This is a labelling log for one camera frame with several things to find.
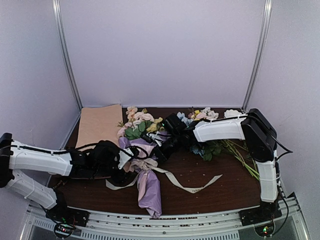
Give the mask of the beige ribbon strip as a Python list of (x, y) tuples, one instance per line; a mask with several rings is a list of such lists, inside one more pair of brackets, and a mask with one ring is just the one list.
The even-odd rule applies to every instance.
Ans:
[(168, 180), (176, 187), (189, 192), (191, 194), (195, 194), (200, 192), (201, 190), (205, 189), (206, 187), (210, 186), (214, 182), (216, 182), (220, 177), (223, 175), (216, 175), (214, 176), (206, 185), (202, 187), (184, 187), (180, 184), (180, 182), (177, 180), (175, 175), (167, 170), (164, 170), (162, 168), (158, 167), (158, 163), (156, 163), (155, 160), (151, 158), (147, 158), (146, 160), (137, 160), (134, 159), (130, 163), (126, 163), (125, 166), (123, 167), (123, 170), (128, 170), (128, 172), (134, 172), (134, 170), (140, 170), (140, 172), (137, 174), (137, 176), (134, 178), (134, 180), (129, 183), (128, 185), (125, 186), (115, 186), (113, 185), (110, 181), (106, 180), (105, 184), (106, 187), (111, 189), (111, 190), (120, 190), (124, 189), (127, 187), (133, 186), (135, 183), (137, 183), (137, 188), (139, 191), (140, 196), (144, 196), (144, 194), (147, 191), (147, 181), (149, 178), (149, 175), (153, 172), (156, 171), (161, 174), (165, 174)]

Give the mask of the yellow rose stem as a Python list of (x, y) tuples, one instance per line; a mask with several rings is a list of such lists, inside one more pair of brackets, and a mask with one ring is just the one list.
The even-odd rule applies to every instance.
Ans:
[(165, 128), (163, 127), (163, 118), (159, 117), (156, 118), (151, 125), (146, 129), (148, 133), (155, 133), (155, 132), (163, 132)]

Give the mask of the purple pink wrapping paper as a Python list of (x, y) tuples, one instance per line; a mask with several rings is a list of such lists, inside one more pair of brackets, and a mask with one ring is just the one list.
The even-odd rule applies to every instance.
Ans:
[(128, 140), (126, 137), (120, 137), (118, 144), (122, 149), (131, 146), (142, 148), (138, 155), (140, 159), (128, 161), (123, 170), (127, 173), (137, 173), (138, 206), (146, 209), (151, 218), (158, 219), (162, 215), (161, 186), (157, 175), (152, 170), (153, 167), (158, 166), (158, 162), (151, 157), (143, 159), (146, 156), (143, 151), (150, 155), (154, 146), (140, 138)]

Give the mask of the pink rose stem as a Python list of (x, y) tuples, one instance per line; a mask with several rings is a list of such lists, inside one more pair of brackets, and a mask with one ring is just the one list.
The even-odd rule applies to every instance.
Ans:
[(142, 133), (147, 133), (147, 128), (155, 120), (155, 118), (148, 113), (144, 108), (138, 111), (135, 106), (127, 108), (126, 112), (127, 122), (120, 122), (118, 126), (120, 129), (117, 132), (118, 138), (127, 138), (128, 140), (135, 140), (141, 137)]

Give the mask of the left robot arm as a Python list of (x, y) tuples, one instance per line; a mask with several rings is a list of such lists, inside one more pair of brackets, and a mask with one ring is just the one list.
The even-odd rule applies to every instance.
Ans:
[(65, 150), (38, 148), (13, 140), (12, 134), (5, 132), (0, 137), (0, 186), (38, 203), (61, 222), (67, 222), (72, 211), (63, 193), (45, 186), (36, 174), (122, 181), (126, 177), (125, 164), (138, 155), (136, 147), (120, 148), (109, 140)]

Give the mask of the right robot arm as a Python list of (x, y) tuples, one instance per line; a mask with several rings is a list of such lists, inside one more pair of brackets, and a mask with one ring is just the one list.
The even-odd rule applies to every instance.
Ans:
[(210, 161), (221, 152), (234, 155), (260, 184), (259, 220), (268, 220), (275, 212), (278, 198), (277, 132), (257, 108), (247, 113), (229, 109), (218, 118), (209, 108), (190, 117), (171, 114), (162, 123), (168, 135), (155, 146), (150, 156), (162, 163), (181, 147), (191, 147)]

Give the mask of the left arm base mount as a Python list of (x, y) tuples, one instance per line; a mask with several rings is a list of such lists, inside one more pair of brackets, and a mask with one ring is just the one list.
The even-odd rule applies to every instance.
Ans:
[(65, 210), (44, 209), (45, 216), (54, 223), (53, 233), (60, 239), (70, 237), (77, 227), (86, 227), (90, 213), (85, 210), (67, 208)]

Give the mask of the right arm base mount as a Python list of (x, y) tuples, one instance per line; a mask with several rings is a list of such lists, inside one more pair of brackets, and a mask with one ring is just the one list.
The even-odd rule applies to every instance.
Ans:
[(276, 231), (275, 219), (282, 216), (279, 209), (272, 211), (267, 208), (256, 207), (241, 210), (239, 217), (242, 226), (253, 226), (259, 237), (271, 237)]

